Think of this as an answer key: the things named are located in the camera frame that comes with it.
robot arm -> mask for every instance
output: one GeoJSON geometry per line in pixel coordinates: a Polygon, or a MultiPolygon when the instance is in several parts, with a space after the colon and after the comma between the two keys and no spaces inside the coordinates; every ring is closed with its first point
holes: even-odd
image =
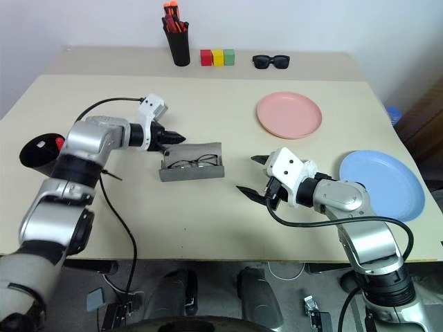
{"type": "MultiPolygon", "coordinates": [[[[248,188],[239,189],[254,201],[268,203],[269,209],[276,209],[282,199],[294,207],[314,207],[331,220],[375,216],[364,186],[333,181],[330,176],[318,173],[314,162],[303,163],[287,148],[253,160],[266,167],[270,178],[266,194],[261,198],[248,188]]],[[[375,220],[337,227],[340,242],[363,290],[368,317],[386,323],[413,323],[425,332],[434,331],[390,228],[375,220]]]]}
{"type": "Polygon", "coordinates": [[[43,324],[64,260],[88,242],[94,214],[86,206],[92,204],[111,151],[158,151],[171,138],[185,139],[156,122],[167,109],[160,97],[149,95],[143,101],[139,123],[94,116],[73,125],[51,177],[42,183],[23,219],[20,248],[0,259],[0,331],[36,331],[43,324]]]}

black cup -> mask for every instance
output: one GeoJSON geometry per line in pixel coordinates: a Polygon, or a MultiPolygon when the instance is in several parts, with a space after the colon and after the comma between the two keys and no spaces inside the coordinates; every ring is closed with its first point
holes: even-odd
{"type": "Polygon", "coordinates": [[[168,39],[172,59],[177,66],[184,67],[190,62],[189,41],[188,41],[188,23],[185,23],[186,31],[182,33],[169,33],[165,28],[166,38],[168,39]]]}
{"type": "Polygon", "coordinates": [[[55,161],[59,155],[56,138],[63,138],[58,133],[45,133],[30,140],[20,152],[21,164],[51,176],[55,161]]]}

wall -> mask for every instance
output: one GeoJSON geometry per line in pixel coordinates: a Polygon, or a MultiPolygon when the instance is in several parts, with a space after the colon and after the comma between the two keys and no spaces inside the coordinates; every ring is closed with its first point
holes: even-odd
{"type": "MultiPolygon", "coordinates": [[[[66,46],[166,46],[163,1],[0,0],[0,117],[66,46]]],[[[440,0],[180,0],[194,48],[336,50],[383,102],[410,107],[443,75],[440,0]]]]}

table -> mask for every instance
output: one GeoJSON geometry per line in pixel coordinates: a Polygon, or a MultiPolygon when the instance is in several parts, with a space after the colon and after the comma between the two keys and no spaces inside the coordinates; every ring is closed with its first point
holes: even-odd
{"type": "MultiPolygon", "coordinates": [[[[41,133],[65,136],[77,115],[98,100],[157,93],[169,106],[161,118],[167,129],[183,134],[187,143],[222,143],[226,176],[162,183],[160,153],[113,151],[106,168],[123,182],[105,177],[105,186],[136,237],[139,258],[347,261],[335,227],[284,227],[235,187],[262,190],[266,185],[262,166],[249,157],[286,146],[337,178],[340,162],[351,151],[376,149],[405,163],[424,186],[423,180],[349,56],[285,53],[291,56],[287,71],[259,71],[250,63],[258,53],[237,51],[235,66],[217,68],[200,67],[198,51],[183,68],[173,65],[165,49],[74,48],[63,53],[0,121],[0,253],[17,249],[21,219],[44,180],[20,164],[24,144],[41,133]],[[261,128],[255,105],[275,91],[311,98],[323,113],[320,128],[299,140],[283,140],[261,128]]],[[[135,102],[115,102],[92,114],[134,120],[137,108],[135,102]]],[[[415,234],[410,260],[443,261],[443,216],[426,188],[425,193],[422,215],[408,223],[415,234]]],[[[326,219],[305,207],[280,206],[278,214],[288,220],[326,219]]],[[[96,213],[91,238],[75,257],[131,258],[131,244],[100,190],[90,208],[96,213]]],[[[404,248],[405,234],[395,226],[392,231],[404,248]]]]}

gray floor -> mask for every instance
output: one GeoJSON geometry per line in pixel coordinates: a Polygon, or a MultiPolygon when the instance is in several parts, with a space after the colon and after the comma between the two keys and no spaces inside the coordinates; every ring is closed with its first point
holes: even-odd
{"type": "MultiPolygon", "coordinates": [[[[268,271],[267,264],[259,262],[193,262],[193,261],[140,261],[137,265],[133,281],[133,289],[145,291],[147,296],[154,290],[159,280],[166,273],[178,267],[193,269],[199,280],[199,315],[223,315],[241,317],[240,300],[237,298],[235,286],[238,272],[246,266],[263,268],[266,279],[272,286],[275,296],[280,303],[284,316],[282,332],[313,331],[309,319],[305,315],[302,299],[312,294],[322,311],[328,311],[332,316],[332,326],[336,331],[338,314],[346,298],[346,293],[338,285],[338,278],[345,271],[332,271],[317,275],[304,273],[299,279],[284,282],[274,278],[268,271]]],[[[273,265],[274,272],[282,277],[288,277],[300,265],[273,265]]],[[[124,287],[129,272],[129,262],[120,262],[117,274],[110,277],[117,286],[124,287]]],[[[44,331],[96,331],[96,314],[86,311],[87,293],[98,287],[105,290],[106,300],[115,300],[112,290],[103,281],[101,275],[73,269],[64,269],[55,294],[49,304],[48,319],[44,331]]],[[[359,307],[363,313],[363,302],[358,296],[356,304],[351,306],[347,314],[344,331],[363,331],[356,326],[352,312],[359,307]]],[[[105,309],[100,310],[100,321],[105,309]]],[[[133,321],[139,316],[134,314],[133,321]]]]}

